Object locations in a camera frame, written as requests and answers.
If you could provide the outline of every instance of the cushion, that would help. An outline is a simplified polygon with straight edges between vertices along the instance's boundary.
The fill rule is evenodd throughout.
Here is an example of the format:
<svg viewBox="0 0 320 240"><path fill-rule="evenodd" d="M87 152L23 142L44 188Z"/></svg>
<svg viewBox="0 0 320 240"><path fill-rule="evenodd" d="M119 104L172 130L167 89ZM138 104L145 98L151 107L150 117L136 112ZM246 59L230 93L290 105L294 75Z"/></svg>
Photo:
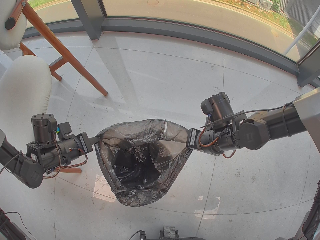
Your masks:
<svg viewBox="0 0 320 240"><path fill-rule="evenodd" d="M0 0L0 49L10 50L18 48L19 43L26 30L27 19L23 13L20 14L13 29L6 30L5 22L9 18L17 0Z"/></svg>
<svg viewBox="0 0 320 240"><path fill-rule="evenodd" d="M46 113L51 92L48 64L39 57L18 57L0 79L0 129L16 149L34 141L31 117Z"/></svg>

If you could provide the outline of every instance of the chair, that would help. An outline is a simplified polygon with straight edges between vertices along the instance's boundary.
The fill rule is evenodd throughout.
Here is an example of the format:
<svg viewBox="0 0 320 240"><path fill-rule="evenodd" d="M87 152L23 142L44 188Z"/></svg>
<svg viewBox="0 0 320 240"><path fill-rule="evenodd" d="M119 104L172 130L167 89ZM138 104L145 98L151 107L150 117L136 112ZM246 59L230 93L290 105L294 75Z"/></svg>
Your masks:
<svg viewBox="0 0 320 240"><path fill-rule="evenodd" d="M22 42L26 30L27 20L39 33L61 54L61 57L50 64L51 75L57 80L61 76L55 71L69 62L85 79L87 79L102 95L108 92L100 83L82 66L72 53L60 42L49 27L42 21L26 0L0 0L0 49L10 50L20 48L23 55L34 55Z"/></svg>
<svg viewBox="0 0 320 240"><path fill-rule="evenodd" d="M25 55L14 60L0 79L0 129L8 142L26 151L34 141L31 117L46 113L51 92L48 64L37 56ZM80 173L80 168L60 172Z"/></svg>

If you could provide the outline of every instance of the black trash bag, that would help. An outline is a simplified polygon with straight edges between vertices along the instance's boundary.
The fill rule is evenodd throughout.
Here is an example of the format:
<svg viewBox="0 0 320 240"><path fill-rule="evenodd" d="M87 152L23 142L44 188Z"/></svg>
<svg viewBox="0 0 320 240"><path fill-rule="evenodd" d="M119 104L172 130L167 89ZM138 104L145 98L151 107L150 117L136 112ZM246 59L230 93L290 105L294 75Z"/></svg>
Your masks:
<svg viewBox="0 0 320 240"><path fill-rule="evenodd" d="M187 135L183 126L158 119L102 130L95 144L98 163L119 202L139 207L162 198L192 152Z"/></svg>

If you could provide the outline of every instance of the asphalt road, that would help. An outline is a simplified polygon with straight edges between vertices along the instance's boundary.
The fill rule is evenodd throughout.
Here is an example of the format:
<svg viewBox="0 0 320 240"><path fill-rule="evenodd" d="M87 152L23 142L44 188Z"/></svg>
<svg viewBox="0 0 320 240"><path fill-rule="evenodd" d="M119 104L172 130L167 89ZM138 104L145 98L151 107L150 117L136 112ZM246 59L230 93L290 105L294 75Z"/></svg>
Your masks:
<svg viewBox="0 0 320 240"><path fill-rule="evenodd" d="M142 16L173 19L222 30L282 53L293 38L269 24L210 2L197 0L103 0L109 16ZM70 1L37 10L44 22L77 18ZM287 54L298 60L307 52L297 44Z"/></svg>

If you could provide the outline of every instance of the white pole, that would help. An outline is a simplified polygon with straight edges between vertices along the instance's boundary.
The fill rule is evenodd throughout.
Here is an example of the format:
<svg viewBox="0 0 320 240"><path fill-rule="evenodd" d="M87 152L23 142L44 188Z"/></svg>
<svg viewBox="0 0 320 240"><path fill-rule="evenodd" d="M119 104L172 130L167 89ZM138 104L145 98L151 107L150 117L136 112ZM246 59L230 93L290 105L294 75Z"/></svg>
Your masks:
<svg viewBox="0 0 320 240"><path fill-rule="evenodd" d="M318 16L318 13L320 12L320 5L318 7L318 9L315 11L314 15L312 16L312 18L309 20L309 22L306 24L306 26L303 28L303 30L301 30L301 32L297 35L296 39L294 39L294 41L289 45L289 47L284 51L284 55L286 55L291 49L292 47L295 46L295 44L300 40L300 38L304 35L304 33L306 33L306 31L308 30L308 28L311 26L311 24L313 23L313 21L315 20L315 18Z"/></svg>

